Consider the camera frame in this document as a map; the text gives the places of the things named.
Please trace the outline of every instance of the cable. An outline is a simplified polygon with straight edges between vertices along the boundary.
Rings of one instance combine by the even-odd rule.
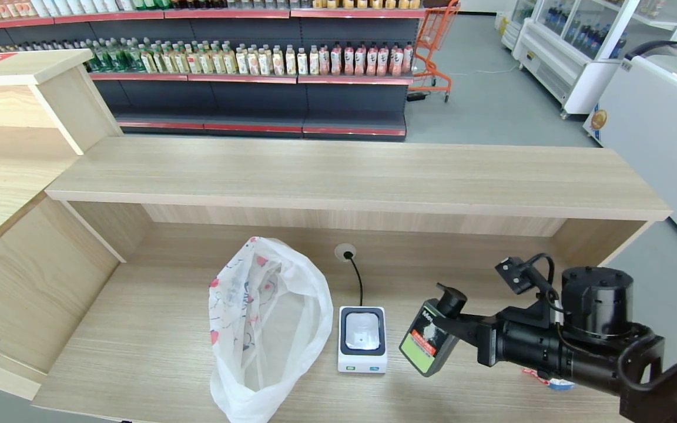
[[[363,305],[365,299],[365,289],[362,287],[362,276],[360,276],[360,270],[357,268],[357,263],[354,262],[354,254],[351,251],[344,252],[344,258],[351,262],[351,265],[354,266],[354,271],[357,273],[357,281],[360,282],[360,307]]]

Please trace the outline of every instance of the shopping cart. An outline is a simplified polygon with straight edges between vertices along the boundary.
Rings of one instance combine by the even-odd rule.
[[[410,86],[410,91],[445,91],[444,101],[448,102],[451,94],[453,81],[448,75],[440,72],[438,66],[433,62],[433,52],[440,50],[454,22],[454,16],[461,8],[459,0],[450,0],[448,6],[442,8],[428,8],[425,10],[425,19],[422,21],[419,35],[417,35],[417,50],[414,51],[414,57],[421,60],[424,64],[422,72],[414,74],[414,86]],[[427,56],[419,53],[420,49],[427,51]],[[446,82],[444,86],[438,86],[438,78]]]

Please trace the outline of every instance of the white plastic bag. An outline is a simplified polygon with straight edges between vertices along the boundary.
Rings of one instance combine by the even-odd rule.
[[[209,311],[210,393],[234,423],[271,419],[333,328],[325,276],[277,239],[244,244],[210,282]]]

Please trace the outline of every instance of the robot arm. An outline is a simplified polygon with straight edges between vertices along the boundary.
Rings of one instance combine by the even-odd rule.
[[[534,268],[541,258],[550,263],[547,280]],[[631,276],[612,268],[569,268],[562,273],[564,308],[558,308],[553,269],[547,254],[527,262],[518,257],[500,262],[496,270],[516,294],[534,287],[539,293],[530,307],[507,307],[493,316],[460,313],[467,297],[438,284],[443,295],[425,302],[402,343],[402,353],[429,377],[443,366],[455,341],[463,340],[477,348],[480,364],[492,367],[509,361],[535,369],[546,380],[563,378],[617,395],[621,415],[631,421],[677,422],[677,364],[662,373],[663,337],[631,322]],[[433,363],[425,370],[409,354],[410,342],[427,343],[415,329],[423,312],[436,332],[450,338],[443,344],[440,336],[430,340],[448,351],[421,345],[428,355],[433,353]],[[556,313],[564,316],[564,324],[556,323]],[[647,367],[650,382],[640,384]]]

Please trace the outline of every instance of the glass door fridge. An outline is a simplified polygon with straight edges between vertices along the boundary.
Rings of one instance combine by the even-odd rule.
[[[511,19],[508,20],[503,36],[500,38],[500,41],[508,48],[508,50],[514,50],[524,20],[528,17],[532,17],[532,13],[534,13],[535,8],[537,8],[537,2],[538,0],[518,0],[518,2],[516,2],[514,13],[511,14]]]
[[[544,0],[512,54],[565,119],[588,115],[626,51],[652,40],[677,41],[677,0]]]

